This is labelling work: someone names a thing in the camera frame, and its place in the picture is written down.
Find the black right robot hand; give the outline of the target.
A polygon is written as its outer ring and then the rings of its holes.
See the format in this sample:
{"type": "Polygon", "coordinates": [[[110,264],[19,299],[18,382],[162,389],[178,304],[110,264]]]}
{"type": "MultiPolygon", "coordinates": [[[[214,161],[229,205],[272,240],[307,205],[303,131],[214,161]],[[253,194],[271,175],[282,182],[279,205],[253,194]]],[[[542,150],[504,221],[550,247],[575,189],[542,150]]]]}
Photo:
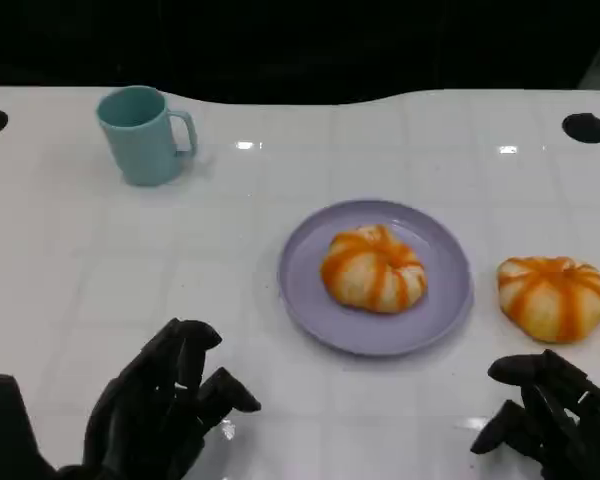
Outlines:
{"type": "Polygon", "coordinates": [[[471,452],[507,445],[541,465],[545,479],[600,479],[600,388],[587,374],[547,349],[501,357],[492,379],[520,388],[482,428],[471,452]]]}

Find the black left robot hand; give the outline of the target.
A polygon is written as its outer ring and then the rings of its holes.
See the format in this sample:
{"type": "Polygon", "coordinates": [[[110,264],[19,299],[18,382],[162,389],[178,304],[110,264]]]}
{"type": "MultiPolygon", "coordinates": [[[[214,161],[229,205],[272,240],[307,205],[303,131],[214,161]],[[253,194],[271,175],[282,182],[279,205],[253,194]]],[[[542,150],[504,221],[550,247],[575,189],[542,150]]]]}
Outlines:
{"type": "Polygon", "coordinates": [[[225,368],[203,376],[221,341],[205,322],[170,320],[99,396],[81,462],[59,469],[39,450],[16,379],[0,374],[0,479],[183,478],[231,411],[261,409],[225,368]]]}

